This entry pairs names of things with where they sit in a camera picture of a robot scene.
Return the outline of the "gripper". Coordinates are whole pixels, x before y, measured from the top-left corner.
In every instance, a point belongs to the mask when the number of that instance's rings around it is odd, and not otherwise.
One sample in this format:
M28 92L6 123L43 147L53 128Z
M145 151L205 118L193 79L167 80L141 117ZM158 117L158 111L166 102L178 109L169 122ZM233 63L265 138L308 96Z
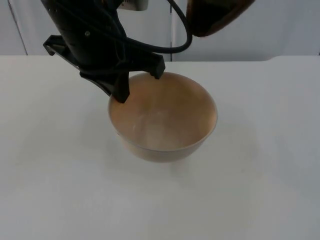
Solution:
M144 46L134 46L123 27L90 27L82 22L58 26L43 44L47 52L58 55L79 70L81 78L96 85L119 103L130 95L129 73L143 71L159 79L165 71L162 55Z

